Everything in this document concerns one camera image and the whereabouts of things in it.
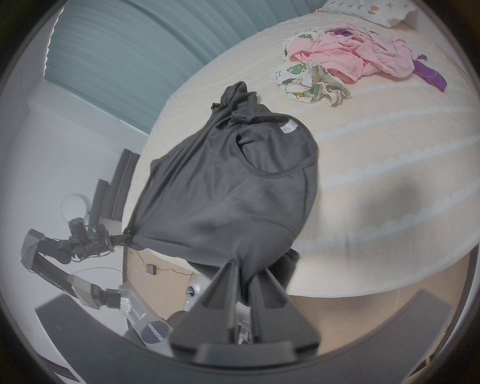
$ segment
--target bed sheet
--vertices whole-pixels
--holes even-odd
[[[271,80],[282,40],[295,32],[353,24],[399,37],[444,76],[445,93],[412,75],[373,75],[348,85],[337,107],[287,100]],[[293,248],[288,293],[346,297],[420,281],[480,241],[480,104],[456,65],[428,38],[352,16],[317,12],[265,29],[202,68],[168,100],[138,161],[123,227],[152,160],[192,135],[228,85],[243,80],[274,112],[301,120],[319,145],[319,188]]]

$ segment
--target white clothing tag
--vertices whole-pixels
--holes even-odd
[[[288,120],[288,122],[284,126],[280,127],[280,129],[283,131],[283,133],[290,133],[296,130],[298,126],[299,125],[293,120]]]

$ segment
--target black curved frame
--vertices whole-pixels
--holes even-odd
[[[57,11],[65,0],[3,0],[0,3],[0,90],[3,89],[20,54],[44,21]],[[480,73],[480,43],[472,39],[467,27],[459,23],[438,0],[424,0],[450,29],[467,54],[472,66]],[[480,368],[480,291],[471,292],[475,300],[460,329],[450,342],[426,367],[417,383],[478,382]],[[35,353],[16,325],[0,292],[0,343],[8,351],[10,364],[17,365],[15,374],[25,374],[25,381],[62,383]]]

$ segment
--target pile of clothes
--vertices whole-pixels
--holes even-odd
[[[283,42],[283,65],[272,78],[287,97],[311,103],[322,100],[337,105],[350,94],[345,83],[385,72],[404,79],[412,73],[442,92],[447,83],[419,60],[427,60],[401,39],[387,39],[351,24],[328,27],[325,33],[306,30]]]

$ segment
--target gray t-shirt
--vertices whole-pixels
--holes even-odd
[[[214,267],[239,258],[246,284],[302,230],[317,158],[300,121],[258,104],[244,82],[229,86],[201,130],[152,162],[127,245]]]

